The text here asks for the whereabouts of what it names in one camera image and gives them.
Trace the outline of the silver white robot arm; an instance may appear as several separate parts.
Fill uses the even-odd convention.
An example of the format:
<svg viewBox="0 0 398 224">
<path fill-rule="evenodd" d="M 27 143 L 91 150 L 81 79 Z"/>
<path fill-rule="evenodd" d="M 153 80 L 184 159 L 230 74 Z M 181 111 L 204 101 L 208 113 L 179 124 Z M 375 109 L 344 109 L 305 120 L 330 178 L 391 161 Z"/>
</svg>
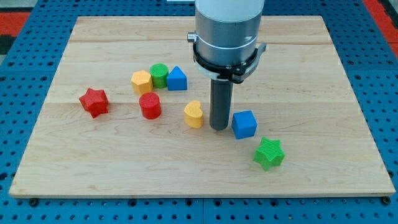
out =
<svg viewBox="0 0 398 224">
<path fill-rule="evenodd" d="M 264 0 L 196 0 L 195 51 L 215 65 L 237 65 L 256 48 Z"/>
</svg>

